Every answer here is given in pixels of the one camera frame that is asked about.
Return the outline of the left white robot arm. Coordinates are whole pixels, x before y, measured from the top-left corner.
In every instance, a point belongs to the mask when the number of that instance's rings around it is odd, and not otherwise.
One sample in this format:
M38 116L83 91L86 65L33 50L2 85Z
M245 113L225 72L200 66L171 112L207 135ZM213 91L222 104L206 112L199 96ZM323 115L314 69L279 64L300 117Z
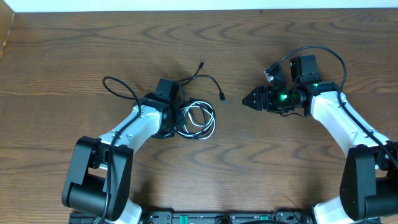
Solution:
M129 199L134 154L151 137L174 136L179 124L177 82L160 79L154 92L136 95L130 115L111 131L77 140L62 192L75 210L70 223L139 223L142 207Z

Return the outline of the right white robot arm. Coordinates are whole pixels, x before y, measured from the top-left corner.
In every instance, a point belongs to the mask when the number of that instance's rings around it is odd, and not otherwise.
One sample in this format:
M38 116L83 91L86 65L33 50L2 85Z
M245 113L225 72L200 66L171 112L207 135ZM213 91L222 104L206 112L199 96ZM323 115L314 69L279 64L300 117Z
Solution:
M313 222L358 223L397 214L397 143L369 125L337 84L322 81L314 55L290 59L290 71L294 85L288 89L278 63L265 69L272 84L256 87L242 103L281 116L301 108L343 151L339 195L312 208Z

